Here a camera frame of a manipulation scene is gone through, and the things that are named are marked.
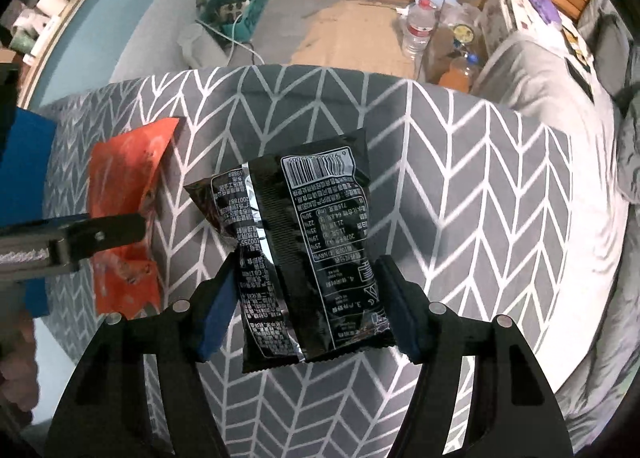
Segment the person's left hand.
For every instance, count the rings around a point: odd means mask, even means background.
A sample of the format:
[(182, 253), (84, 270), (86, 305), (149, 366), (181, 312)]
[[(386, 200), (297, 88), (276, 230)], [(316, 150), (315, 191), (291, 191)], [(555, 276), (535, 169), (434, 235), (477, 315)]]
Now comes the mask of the person's left hand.
[(21, 412), (29, 414), (38, 404), (38, 365), (35, 324), (28, 311), (18, 314), (17, 336), (7, 356), (1, 359), (1, 392)]

